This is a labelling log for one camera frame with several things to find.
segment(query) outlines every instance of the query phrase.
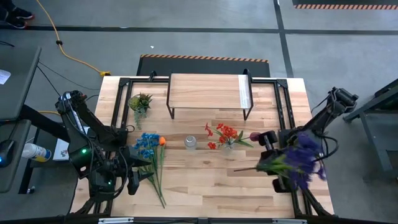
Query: white bottle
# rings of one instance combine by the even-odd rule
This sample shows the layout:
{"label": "white bottle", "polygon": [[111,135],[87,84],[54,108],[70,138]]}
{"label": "white bottle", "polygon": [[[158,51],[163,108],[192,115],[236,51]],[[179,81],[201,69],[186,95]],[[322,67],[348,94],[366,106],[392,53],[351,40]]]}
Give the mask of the white bottle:
{"label": "white bottle", "polygon": [[26,143],[22,152],[22,157],[37,162],[47,162],[51,158],[51,151],[32,143]]}

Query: yellow cable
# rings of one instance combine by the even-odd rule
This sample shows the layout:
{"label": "yellow cable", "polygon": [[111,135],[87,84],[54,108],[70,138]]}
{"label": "yellow cable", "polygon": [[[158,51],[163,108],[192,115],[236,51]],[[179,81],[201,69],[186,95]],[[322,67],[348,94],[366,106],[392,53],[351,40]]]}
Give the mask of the yellow cable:
{"label": "yellow cable", "polygon": [[58,116],[61,116],[60,114],[58,114],[58,112],[56,111],[38,111],[39,113],[50,113],[50,114],[56,114]]}
{"label": "yellow cable", "polygon": [[[44,13],[47,15],[47,17],[49,18],[49,20],[50,20],[50,22],[51,22],[51,25],[52,25],[52,27],[54,28],[55,35],[57,36],[57,41],[61,41],[61,40],[60,40],[60,36],[58,35],[57,28],[55,28],[55,25],[54,25],[54,23],[52,22],[52,19],[51,19],[51,17],[50,17],[50,14],[48,14],[48,12],[45,10],[45,8],[43,7],[43,5],[40,3],[39,0],[36,0],[36,1],[37,1],[37,3],[40,5],[40,7],[43,9],[43,11],[44,11]],[[62,54],[64,54],[64,56],[66,56],[67,58],[69,58],[69,59],[71,59],[71,60],[74,60],[74,61],[76,61],[76,62],[80,62],[80,63],[82,63],[83,65],[89,66],[90,68],[92,68],[92,69],[94,69],[95,71],[97,71],[102,77],[104,77],[105,75],[111,75],[111,72],[99,71],[96,67],[90,65],[89,63],[84,62],[84,61],[82,61],[82,60],[79,60],[79,59],[77,59],[77,58],[74,58],[74,57],[71,57],[71,56],[67,55],[67,54],[63,51],[62,45],[61,45],[61,44],[58,44],[58,46],[60,47],[60,50],[61,50]]]}

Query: black shoe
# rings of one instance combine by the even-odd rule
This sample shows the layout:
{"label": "black shoe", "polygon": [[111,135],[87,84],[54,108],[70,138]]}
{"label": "black shoe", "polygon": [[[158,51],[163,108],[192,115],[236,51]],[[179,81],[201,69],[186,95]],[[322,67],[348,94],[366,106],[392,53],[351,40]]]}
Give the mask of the black shoe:
{"label": "black shoe", "polygon": [[18,7],[11,12],[11,15],[16,17],[17,19],[33,19],[34,17],[31,12],[20,9]]}
{"label": "black shoe", "polygon": [[11,15],[8,15],[5,21],[17,29],[25,29],[26,27],[25,21],[23,21],[22,19],[17,19],[16,17]]}

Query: gray floor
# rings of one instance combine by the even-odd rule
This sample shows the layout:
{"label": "gray floor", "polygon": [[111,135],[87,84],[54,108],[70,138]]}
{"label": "gray floor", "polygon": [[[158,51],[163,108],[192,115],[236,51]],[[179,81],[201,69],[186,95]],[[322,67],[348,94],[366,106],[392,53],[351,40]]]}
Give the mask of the gray floor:
{"label": "gray floor", "polygon": [[[49,25],[35,1],[14,2],[35,12],[33,25]],[[59,26],[277,28],[272,0],[41,2]],[[290,0],[279,2],[286,29],[398,29],[396,11],[299,10],[293,8]],[[279,34],[60,32],[60,36],[70,55],[92,63],[100,70],[110,70],[114,75],[135,74],[140,54],[181,54],[265,58],[270,60],[272,77],[286,77]],[[0,40],[18,47],[39,45],[43,48],[40,60],[49,67],[90,88],[101,85],[101,77],[96,72],[66,59],[58,51],[52,31],[0,30]],[[360,105],[398,77],[396,35],[287,35],[287,45],[294,77],[305,79],[311,107],[318,104],[333,86],[359,95]],[[77,89],[87,95],[98,93],[44,71],[59,91]],[[27,104],[37,110],[54,110],[56,100],[56,93],[37,72]],[[88,104],[94,110],[96,100]],[[335,213],[345,218],[398,223],[396,181],[369,184],[362,181],[363,175],[378,168],[378,161],[361,123],[345,124],[339,118],[328,131],[340,142],[340,150],[326,161]],[[23,168],[21,164],[18,172],[21,173]],[[1,208],[5,208],[0,210],[0,220],[68,212],[75,186],[70,170],[36,170],[32,183],[41,189],[32,198],[0,195]]]}

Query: black mat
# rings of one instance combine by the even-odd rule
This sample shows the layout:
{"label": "black mat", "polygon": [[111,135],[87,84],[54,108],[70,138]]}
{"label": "black mat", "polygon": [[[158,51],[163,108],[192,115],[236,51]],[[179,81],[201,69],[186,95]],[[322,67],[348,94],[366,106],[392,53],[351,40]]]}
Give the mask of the black mat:
{"label": "black mat", "polygon": [[207,57],[187,55],[141,55],[137,75],[158,76],[173,73],[242,74],[250,70],[253,77],[271,77],[268,60],[253,58]]}
{"label": "black mat", "polygon": [[383,9],[396,10],[396,0],[293,0],[296,9]]}

